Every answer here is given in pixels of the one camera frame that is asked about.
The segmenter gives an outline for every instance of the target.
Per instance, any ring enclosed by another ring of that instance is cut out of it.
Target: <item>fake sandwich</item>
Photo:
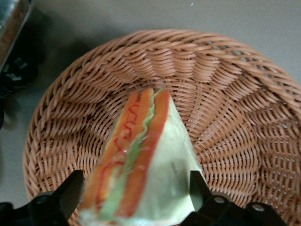
[[[178,224],[194,211],[191,170],[202,172],[168,90],[135,92],[89,178],[81,223]]]

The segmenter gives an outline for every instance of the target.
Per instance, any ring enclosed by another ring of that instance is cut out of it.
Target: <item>screw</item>
[[[256,210],[258,212],[264,212],[264,208],[259,204],[253,204],[252,207],[254,210]]]
[[[214,198],[214,201],[216,201],[216,202],[219,203],[219,204],[225,203],[224,198],[222,198],[221,196],[216,196],[216,197]]]
[[[41,203],[43,203],[43,202],[46,202],[46,200],[47,200],[47,196],[43,195],[43,196],[40,196],[40,197],[38,197],[38,198],[36,199],[36,203],[37,203],[37,204],[41,204]]]

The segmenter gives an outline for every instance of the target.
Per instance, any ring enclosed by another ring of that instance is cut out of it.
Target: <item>plastic wrap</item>
[[[167,226],[194,211],[191,170],[202,172],[167,89],[133,93],[92,173],[83,225]]]

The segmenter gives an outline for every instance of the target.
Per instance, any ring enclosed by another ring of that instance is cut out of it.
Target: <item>metal object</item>
[[[0,71],[28,17],[30,2],[28,0],[1,0]]]
[[[83,172],[75,170],[52,194],[37,196],[23,207],[14,210],[11,203],[0,203],[0,225],[68,226],[79,203],[83,181]]]
[[[259,204],[253,204],[252,207],[259,212],[264,212],[264,208]]]
[[[216,201],[217,203],[220,203],[220,204],[225,203],[225,200],[222,197],[220,197],[220,196],[216,196],[214,198],[214,201]]]
[[[212,195],[198,171],[190,174],[190,196],[198,211],[188,215],[180,226],[286,226],[266,204],[251,202],[243,209],[221,193]]]

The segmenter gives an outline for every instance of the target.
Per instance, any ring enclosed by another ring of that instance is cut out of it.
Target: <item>bread slice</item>
[[[194,211],[191,170],[201,167],[167,89],[133,93],[80,207],[84,225],[173,225]]]

